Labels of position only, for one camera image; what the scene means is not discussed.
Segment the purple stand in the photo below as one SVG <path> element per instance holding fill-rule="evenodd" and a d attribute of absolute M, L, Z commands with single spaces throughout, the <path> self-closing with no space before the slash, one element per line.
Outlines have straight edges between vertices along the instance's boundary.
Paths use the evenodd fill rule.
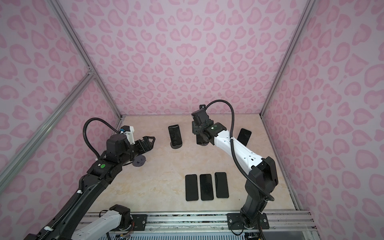
<path fill-rule="evenodd" d="M 139 156 L 134 158 L 132 165 L 134 167 L 141 167 L 145 164 L 145 162 L 146 162 L 146 157 L 143 155 L 139 155 Z"/>

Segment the pink-edged phone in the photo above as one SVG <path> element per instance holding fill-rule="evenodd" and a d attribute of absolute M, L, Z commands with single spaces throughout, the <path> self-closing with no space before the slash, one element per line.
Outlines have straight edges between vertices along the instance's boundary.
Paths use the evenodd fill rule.
<path fill-rule="evenodd" d="M 185 176 L 186 201 L 197 201 L 199 199 L 198 178 L 196 174 Z"/>

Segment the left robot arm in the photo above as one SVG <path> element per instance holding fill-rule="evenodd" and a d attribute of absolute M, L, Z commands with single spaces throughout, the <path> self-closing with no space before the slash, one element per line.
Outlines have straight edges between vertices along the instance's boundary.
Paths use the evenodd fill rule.
<path fill-rule="evenodd" d="M 25 239 L 70 240 L 84 215 L 123 166 L 151 151 L 155 141 L 155 137 L 144 136 L 132 145 L 126 135 L 112 135 L 106 142 L 106 150 L 80 178 L 76 193 L 44 228 L 37 234 L 28 234 Z"/>

